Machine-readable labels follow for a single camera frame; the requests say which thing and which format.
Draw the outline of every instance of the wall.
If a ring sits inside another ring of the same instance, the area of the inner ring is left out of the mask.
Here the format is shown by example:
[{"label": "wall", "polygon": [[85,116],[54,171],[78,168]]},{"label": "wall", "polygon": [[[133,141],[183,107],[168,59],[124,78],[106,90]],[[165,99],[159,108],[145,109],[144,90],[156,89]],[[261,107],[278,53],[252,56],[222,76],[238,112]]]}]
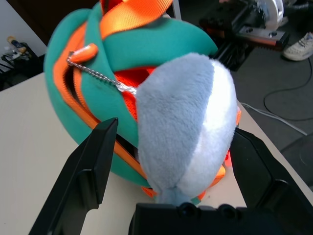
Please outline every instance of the wall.
[{"label": "wall", "polygon": [[19,42],[26,42],[37,56],[45,54],[45,44],[6,0],[0,0],[0,55],[8,45],[8,36],[15,37]]}]

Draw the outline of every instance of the white pulley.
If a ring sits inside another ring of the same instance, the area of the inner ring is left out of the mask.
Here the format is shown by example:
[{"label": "white pulley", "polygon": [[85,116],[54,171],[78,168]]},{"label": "white pulley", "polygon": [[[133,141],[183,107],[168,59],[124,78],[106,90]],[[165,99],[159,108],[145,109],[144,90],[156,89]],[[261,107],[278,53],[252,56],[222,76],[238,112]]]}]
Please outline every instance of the white pulley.
[{"label": "white pulley", "polygon": [[266,29],[276,30],[284,16],[282,0],[256,0],[265,15]]}]

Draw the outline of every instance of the metal machine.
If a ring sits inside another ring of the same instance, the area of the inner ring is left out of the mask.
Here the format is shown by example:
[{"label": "metal machine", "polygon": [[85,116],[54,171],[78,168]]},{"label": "metal machine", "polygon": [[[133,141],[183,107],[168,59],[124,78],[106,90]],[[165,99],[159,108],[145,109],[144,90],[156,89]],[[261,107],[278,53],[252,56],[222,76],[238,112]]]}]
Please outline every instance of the metal machine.
[{"label": "metal machine", "polygon": [[283,14],[282,0],[231,0],[213,5],[199,24],[219,48],[213,58],[236,71],[255,47],[284,49],[289,34],[277,31]]}]

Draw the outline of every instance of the black cable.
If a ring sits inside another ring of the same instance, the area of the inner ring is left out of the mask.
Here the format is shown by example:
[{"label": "black cable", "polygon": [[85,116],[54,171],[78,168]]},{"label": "black cable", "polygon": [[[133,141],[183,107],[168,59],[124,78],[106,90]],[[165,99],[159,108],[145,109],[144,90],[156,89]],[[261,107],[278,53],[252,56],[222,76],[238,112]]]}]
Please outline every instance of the black cable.
[{"label": "black cable", "polygon": [[[312,78],[312,64],[311,64],[311,60],[310,58],[308,58],[308,61],[309,61],[309,65],[310,65],[310,76],[308,78],[308,80],[300,85],[300,86],[297,86],[297,87],[293,87],[293,88],[286,88],[286,89],[279,89],[279,90],[276,90],[276,91],[273,91],[273,92],[270,92],[268,93],[266,96],[264,96],[263,98],[263,104],[265,106],[265,108],[272,114],[274,115],[277,115],[276,113],[272,112],[267,106],[266,106],[266,98],[268,98],[270,95],[272,94],[276,94],[276,93],[279,93],[279,92],[287,92],[287,91],[294,91],[294,90],[297,90],[297,89],[300,89],[300,88],[303,88],[305,87],[311,80]],[[280,116],[280,115],[277,115],[279,116],[280,118],[284,119],[284,120],[288,120],[288,121],[308,121],[308,120],[312,120],[313,117],[308,117],[308,118],[302,118],[302,119],[292,119],[292,118],[287,118],[287,117],[283,117],[283,116]]]}]

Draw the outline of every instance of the orange zipper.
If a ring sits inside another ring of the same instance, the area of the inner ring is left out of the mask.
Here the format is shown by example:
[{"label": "orange zipper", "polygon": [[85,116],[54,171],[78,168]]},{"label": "orange zipper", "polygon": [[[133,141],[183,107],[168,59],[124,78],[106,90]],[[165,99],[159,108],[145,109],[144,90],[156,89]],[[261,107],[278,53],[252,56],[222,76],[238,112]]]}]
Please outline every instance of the orange zipper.
[{"label": "orange zipper", "polygon": [[[71,107],[74,112],[91,128],[94,129],[100,120],[98,120],[89,110],[87,103],[84,100],[81,85],[82,85],[82,72],[75,70],[73,72],[74,89],[77,94],[77,99],[68,90],[65,74],[70,69],[67,64],[67,57],[71,51],[76,51],[82,48],[84,44],[84,36],[86,31],[86,23],[80,26],[69,39],[67,46],[64,48],[61,56],[53,66],[53,82],[60,92],[64,102]],[[147,179],[139,162],[129,154],[123,146],[115,141],[114,152],[119,155],[127,164],[129,164],[140,176]]]}]

